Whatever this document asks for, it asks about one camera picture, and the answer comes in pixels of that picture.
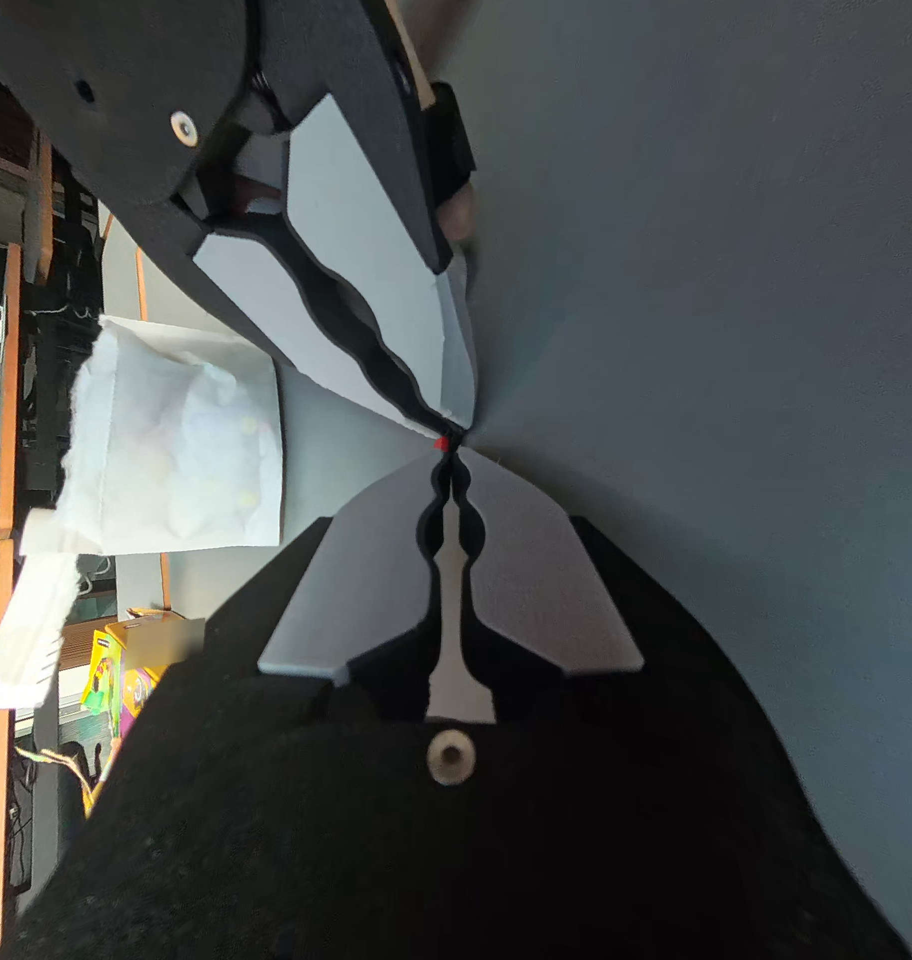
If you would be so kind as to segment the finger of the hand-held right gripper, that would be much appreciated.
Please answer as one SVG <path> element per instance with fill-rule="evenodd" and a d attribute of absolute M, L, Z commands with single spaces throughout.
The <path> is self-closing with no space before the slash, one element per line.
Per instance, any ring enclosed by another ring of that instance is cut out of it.
<path fill-rule="evenodd" d="M 194 262 L 318 386 L 425 437 L 441 435 L 440 427 L 419 424 L 377 393 L 357 360 L 319 327 L 289 270 L 259 239 L 211 233 Z"/>
<path fill-rule="evenodd" d="M 377 356 L 412 383 L 417 405 L 456 428 L 474 423 L 478 369 L 467 264 L 428 267 L 355 138 L 324 94 L 289 139 L 286 213 L 337 282 Z"/>

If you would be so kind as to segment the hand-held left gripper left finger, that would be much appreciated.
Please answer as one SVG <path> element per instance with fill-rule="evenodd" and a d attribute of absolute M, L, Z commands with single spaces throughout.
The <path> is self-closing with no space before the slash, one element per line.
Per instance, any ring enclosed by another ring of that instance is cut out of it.
<path fill-rule="evenodd" d="M 261 673 L 358 686 L 377 706 L 429 703 L 449 468 L 449 453 L 430 452 L 342 506 L 259 658 Z"/>

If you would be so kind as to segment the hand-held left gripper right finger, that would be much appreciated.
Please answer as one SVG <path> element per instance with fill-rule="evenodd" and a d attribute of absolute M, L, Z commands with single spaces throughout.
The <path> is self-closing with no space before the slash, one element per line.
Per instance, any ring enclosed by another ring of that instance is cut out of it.
<path fill-rule="evenodd" d="M 460 508 L 462 655 L 495 702 L 635 674 L 644 657 L 569 514 L 481 453 L 452 460 Z"/>

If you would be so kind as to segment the large yellow lego box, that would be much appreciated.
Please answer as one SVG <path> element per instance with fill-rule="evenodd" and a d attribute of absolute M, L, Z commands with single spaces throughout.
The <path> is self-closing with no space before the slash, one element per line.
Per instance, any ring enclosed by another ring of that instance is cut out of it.
<path fill-rule="evenodd" d="M 80 705 L 104 717 L 112 740 L 122 741 L 166 672 L 201 650 L 205 627 L 204 618 L 134 608 L 130 618 L 95 630 Z"/>

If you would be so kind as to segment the person's right hand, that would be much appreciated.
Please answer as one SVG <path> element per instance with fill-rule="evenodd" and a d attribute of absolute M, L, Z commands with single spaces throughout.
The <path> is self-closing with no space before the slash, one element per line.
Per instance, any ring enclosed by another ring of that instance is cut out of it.
<path fill-rule="evenodd" d="M 451 245 L 465 245 L 474 234 L 477 220 L 477 193 L 469 181 L 437 209 L 440 229 Z"/>

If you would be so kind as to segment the full white paper bag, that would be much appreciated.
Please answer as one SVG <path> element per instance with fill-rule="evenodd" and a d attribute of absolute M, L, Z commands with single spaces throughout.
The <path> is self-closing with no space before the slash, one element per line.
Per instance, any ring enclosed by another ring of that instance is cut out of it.
<path fill-rule="evenodd" d="M 58 529 L 103 555 L 279 546 L 270 356 L 227 332 L 108 315 L 100 326 L 71 394 Z"/>

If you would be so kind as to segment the torn white paper bag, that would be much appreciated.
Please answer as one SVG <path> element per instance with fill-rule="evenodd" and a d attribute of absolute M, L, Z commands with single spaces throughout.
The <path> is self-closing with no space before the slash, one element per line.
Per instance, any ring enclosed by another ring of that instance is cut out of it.
<path fill-rule="evenodd" d="M 0 711 L 35 710 L 45 702 L 78 583 L 76 554 L 35 554 L 24 560 L 0 625 Z"/>

